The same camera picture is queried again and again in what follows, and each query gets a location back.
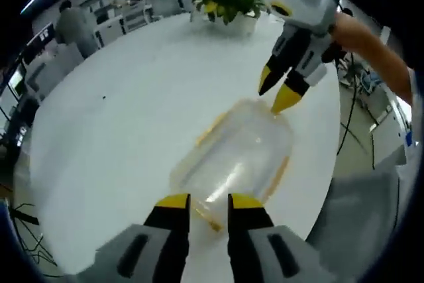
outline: transparent plastic container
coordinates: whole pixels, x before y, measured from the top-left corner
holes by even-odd
[[[191,194],[191,207],[220,231],[227,223],[228,194],[264,203],[283,177],[292,144],[283,115],[272,114],[263,101],[242,100],[174,168],[171,189]]]

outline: white round table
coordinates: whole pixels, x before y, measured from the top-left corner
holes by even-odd
[[[117,39],[52,91],[32,129],[30,174],[44,238],[65,273],[88,267],[96,249],[143,224],[196,138],[238,100],[258,98],[281,31],[266,15],[250,38],[238,40],[211,34],[188,15],[167,18]],[[266,203],[274,224],[303,239],[327,195],[339,141],[339,86],[327,67],[285,111],[295,144]],[[192,229],[200,222],[191,221]],[[184,282],[232,282],[225,233],[202,231],[212,242],[191,244]]]

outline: person's arm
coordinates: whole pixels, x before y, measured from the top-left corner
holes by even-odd
[[[343,48],[363,57],[396,95],[412,104],[406,63],[365,25],[355,18],[339,13],[332,36]]]

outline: human hand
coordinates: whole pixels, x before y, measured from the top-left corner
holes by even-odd
[[[333,40],[346,51],[360,53],[373,37],[368,27],[345,13],[336,14],[336,23],[330,31]]]

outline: person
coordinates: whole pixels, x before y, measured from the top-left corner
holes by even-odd
[[[419,144],[412,148],[413,154],[407,159],[406,165],[396,168],[399,177],[408,181],[404,183],[405,186],[399,193],[402,197],[401,200],[405,201],[418,175],[423,137],[421,129],[423,100],[419,95],[415,72],[408,68],[407,64],[393,50],[383,44],[367,26],[354,17],[337,13],[331,36],[346,51],[356,53],[366,60],[381,80],[411,106],[412,139]]]
[[[56,41],[64,44],[76,43],[83,58],[88,58],[99,47],[94,39],[93,24],[79,7],[72,7],[65,0],[59,7],[60,17],[56,23]]]

